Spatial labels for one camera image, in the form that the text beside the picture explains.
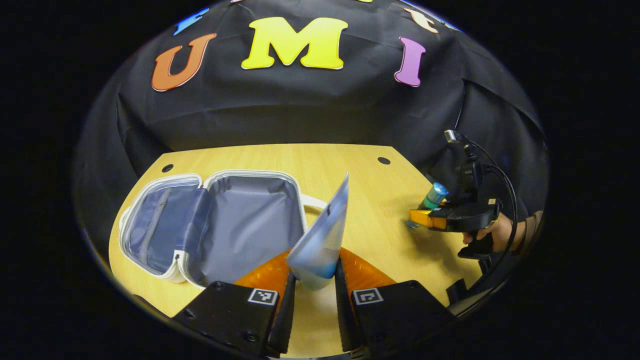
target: yellow letter m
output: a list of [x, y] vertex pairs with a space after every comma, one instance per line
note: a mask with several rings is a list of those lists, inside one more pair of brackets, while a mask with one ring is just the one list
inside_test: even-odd
[[312, 20], [299, 33], [283, 17], [267, 17], [249, 24], [255, 29], [249, 58], [242, 62], [243, 69], [270, 67], [275, 60], [269, 56], [269, 46], [284, 65], [291, 65], [300, 52], [309, 45], [307, 55], [300, 59], [306, 67], [342, 69], [338, 57], [340, 33], [348, 27], [342, 20], [319, 17]]

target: orange letter u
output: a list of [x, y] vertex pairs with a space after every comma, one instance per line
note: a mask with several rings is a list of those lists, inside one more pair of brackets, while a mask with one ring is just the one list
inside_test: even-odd
[[191, 53], [189, 54], [187, 65], [182, 71], [174, 75], [169, 73], [171, 62], [175, 54], [182, 49], [182, 46], [176, 46], [160, 54], [156, 58], [156, 69], [154, 70], [154, 75], [151, 77], [151, 87], [153, 87], [155, 91], [162, 92], [177, 88], [189, 81], [196, 72], [198, 72], [198, 69], [200, 69], [202, 56], [207, 48], [207, 44], [214, 37], [216, 37], [216, 34], [208, 34], [192, 40], [189, 43]]

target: black cloth backdrop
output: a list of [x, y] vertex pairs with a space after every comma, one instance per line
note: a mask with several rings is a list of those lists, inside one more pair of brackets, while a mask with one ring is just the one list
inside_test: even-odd
[[[391, 0], [224, 1], [209, 8], [190, 27], [175, 36], [176, 27], [168, 27], [126, 60], [89, 111], [72, 167], [74, 206], [105, 259], [122, 202], [146, 169], [172, 151], [259, 143], [389, 145], [430, 180], [453, 188], [463, 153], [447, 146], [443, 132], [457, 125], [511, 179], [519, 220], [543, 209], [549, 163], [534, 106], [509, 71], [468, 35], [436, 19], [438, 34], [429, 32], [404, 10], [411, 6]], [[346, 21], [339, 43], [343, 69], [304, 67], [300, 58], [308, 48], [290, 66], [271, 48], [273, 66], [242, 69], [255, 32], [248, 25], [266, 17], [284, 17], [296, 31], [318, 17]], [[217, 36], [193, 78], [155, 91], [158, 55], [181, 45], [171, 66], [173, 74], [180, 72], [189, 42], [209, 33]], [[418, 87], [394, 79], [403, 59], [400, 36], [426, 49]], [[502, 183], [487, 181], [510, 216]]]

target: hand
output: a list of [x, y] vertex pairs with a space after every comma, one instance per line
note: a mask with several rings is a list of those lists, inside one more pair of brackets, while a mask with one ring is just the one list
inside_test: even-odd
[[[493, 251], [500, 252], [507, 249], [507, 242], [509, 241], [509, 235], [511, 235], [511, 228], [513, 222], [503, 213], [498, 215], [498, 221], [492, 223], [486, 229], [478, 230], [477, 240], [483, 239], [488, 233], [491, 233], [493, 238]], [[524, 237], [525, 222], [519, 222], [516, 228], [516, 236], [511, 244], [511, 250], [517, 249], [518, 245]], [[467, 245], [473, 241], [473, 237], [469, 233], [462, 233], [462, 242]]]

